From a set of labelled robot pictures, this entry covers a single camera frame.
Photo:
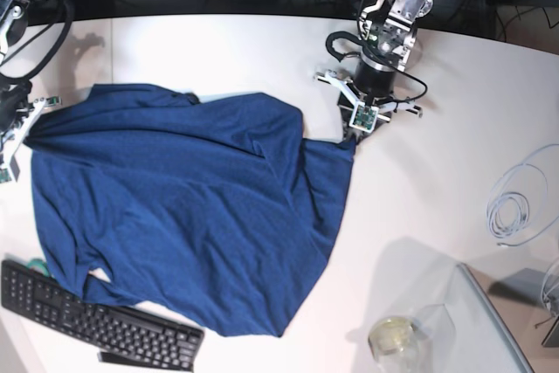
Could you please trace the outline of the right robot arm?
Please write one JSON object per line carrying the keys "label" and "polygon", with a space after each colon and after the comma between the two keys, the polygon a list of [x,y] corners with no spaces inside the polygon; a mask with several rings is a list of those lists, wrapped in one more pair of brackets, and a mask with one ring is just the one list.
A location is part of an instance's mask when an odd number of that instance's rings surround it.
{"label": "right robot arm", "polygon": [[[1,0],[1,64],[5,65],[16,57],[10,52],[23,37],[28,24],[28,9],[50,0]],[[60,34],[45,56],[22,76],[1,75],[1,182],[16,182],[20,169],[16,160],[18,148],[23,144],[31,127],[47,109],[59,106],[62,100],[58,96],[29,98],[32,89],[31,80],[51,62],[69,34],[75,17],[72,0],[55,0],[56,12],[53,20],[42,30],[48,31],[60,19],[63,26]]]}

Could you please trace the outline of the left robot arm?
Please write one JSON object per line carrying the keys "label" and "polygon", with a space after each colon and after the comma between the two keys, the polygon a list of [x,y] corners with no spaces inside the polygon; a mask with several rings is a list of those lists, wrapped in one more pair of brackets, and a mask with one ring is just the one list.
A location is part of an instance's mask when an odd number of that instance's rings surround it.
{"label": "left robot arm", "polygon": [[422,116],[417,104],[428,92],[421,79],[405,71],[416,44],[417,20],[431,12],[434,0],[361,0],[356,31],[336,31],[325,41],[338,62],[359,60],[355,72],[342,77],[333,70],[315,78],[335,87],[345,138],[361,140],[400,111]]}

